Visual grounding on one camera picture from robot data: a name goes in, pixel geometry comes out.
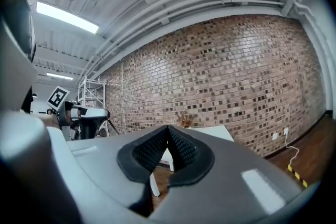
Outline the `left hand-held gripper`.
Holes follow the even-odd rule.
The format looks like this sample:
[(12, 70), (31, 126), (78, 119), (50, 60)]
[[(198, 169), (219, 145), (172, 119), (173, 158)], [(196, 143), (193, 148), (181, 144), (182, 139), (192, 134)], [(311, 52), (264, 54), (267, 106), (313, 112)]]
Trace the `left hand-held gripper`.
[(57, 86), (47, 100), (52, 114), (56, 117), (64, 138), (71, 140), (74, 131), (71, 126), (80, 126), (82, 140), (92, 139), (98, 135), (100, 126), (110, 117), (110, 112), (104, 108), (79, 106), (67, 101), (69, 91)]

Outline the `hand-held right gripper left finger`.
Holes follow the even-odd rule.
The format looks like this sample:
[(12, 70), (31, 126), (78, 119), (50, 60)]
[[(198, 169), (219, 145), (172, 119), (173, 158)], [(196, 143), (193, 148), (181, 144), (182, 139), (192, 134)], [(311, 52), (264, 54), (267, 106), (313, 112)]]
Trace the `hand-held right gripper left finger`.
[(48, 129), (48, 211), (54, 218), (161, 218), (150, 174), (164, 152), (167, 127), (67, 142)]

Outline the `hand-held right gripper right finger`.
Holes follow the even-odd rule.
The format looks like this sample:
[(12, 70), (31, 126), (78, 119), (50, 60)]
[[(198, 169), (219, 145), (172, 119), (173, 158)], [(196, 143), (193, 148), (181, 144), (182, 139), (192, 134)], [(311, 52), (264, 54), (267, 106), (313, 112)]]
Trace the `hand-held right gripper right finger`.
[(236, 142), (186, 129), (215, 155), (191, 186), (171, 187), (150, 215), (162, 224), (289, 224), (311, 198), (285, 172)]

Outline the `metal scaffold rack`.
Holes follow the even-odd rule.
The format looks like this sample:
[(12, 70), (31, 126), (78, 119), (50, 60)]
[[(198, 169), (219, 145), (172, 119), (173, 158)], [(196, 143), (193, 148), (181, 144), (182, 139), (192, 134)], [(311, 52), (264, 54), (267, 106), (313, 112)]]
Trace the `metal scaffold rack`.
[[(105, 80), (100, 81), (84, 78), (83, 82), (78, 85), (78, 102), (80, 105), (92, 108), (104, 108), (107, 110), (106, 84)], [(115, 135), (119, 134), (109, 118), (107, 121), (103, 122), (100, 126), (98, 135), (94, 138), (112, 136), (113, 133), (109, 133), (108, 127), (113, 128)]]

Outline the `ceiling light panel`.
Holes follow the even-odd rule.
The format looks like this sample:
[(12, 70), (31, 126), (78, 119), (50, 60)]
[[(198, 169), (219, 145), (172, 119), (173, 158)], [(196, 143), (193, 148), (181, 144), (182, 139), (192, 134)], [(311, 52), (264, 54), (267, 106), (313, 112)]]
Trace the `ceiling light panel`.
[(37, 2), (36, 12), (60, 20), (62, 22), (71, 24), (73, 26), (86, 30), (92, 34), (96, 34), (99, 29), (99, 26), (95, 25), (94, 23), (91, 23), (79, 16), (76, 16), (62, 9), (56, 8), (54, 6), (42, 2)]
[(54, 73), (49, 73), (49, 72), (46, 73), (46, 76), (49, 76), (49, 77), (52, 77), (52, 78), (70, 80), (70, 81), (73, 80), (73, 77), (63, 76), (63, 75), (60, 75), (60, 74), (54, 74)]

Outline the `white table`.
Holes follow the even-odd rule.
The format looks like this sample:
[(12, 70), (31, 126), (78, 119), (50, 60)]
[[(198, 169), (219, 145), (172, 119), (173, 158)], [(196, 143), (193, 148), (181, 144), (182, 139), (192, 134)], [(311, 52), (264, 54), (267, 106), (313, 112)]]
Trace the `white table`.
[[(211, 135), (217, 138), (225, 139), (228, 141), (232, 141), (232, 142), (234, 141), (234, 139), (232, 138), (232, 136), (230, 135), (230, 133), (228, 132), (228, 130), (226, 129), (224, 125), (210, 126), (210, 127), (189, 127), (189, 129), (193, 129), (195, 131), (198, 131), (198, 132), (201, 132), (207, 135)], [(160, 160), (160, 163), (168, 164), (170, 171), (171, 172), (174, 171), (173, 158), (168, 148), (165, 150), (162, 156), (162, 159)], [(159, 197), (160, 191), (157, 186), (154, 173), (150, 175), (150, 186), (151, 186), (153, 195), (155, 197)]]

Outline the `black yellow floor strip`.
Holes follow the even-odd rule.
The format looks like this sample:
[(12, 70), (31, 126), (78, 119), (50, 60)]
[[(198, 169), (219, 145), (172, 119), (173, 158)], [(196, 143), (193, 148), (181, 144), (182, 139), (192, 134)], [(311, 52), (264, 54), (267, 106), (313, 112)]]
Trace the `black yellow floor strip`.
[(287, 170), (298, 180), (304, 188), (308, 188), (308, 183), (289, 164)]

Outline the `dried brown plant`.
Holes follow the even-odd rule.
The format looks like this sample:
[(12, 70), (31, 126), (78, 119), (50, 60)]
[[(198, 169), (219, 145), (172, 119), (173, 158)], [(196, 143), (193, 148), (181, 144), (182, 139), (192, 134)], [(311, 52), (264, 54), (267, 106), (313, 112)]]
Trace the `dried brown plant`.
[(190, 127), (194, 118), (195, 115), (188, 114), (187, 111), (182, 111), (179, 115), (177, 115), (177, 123), (181, 127)]

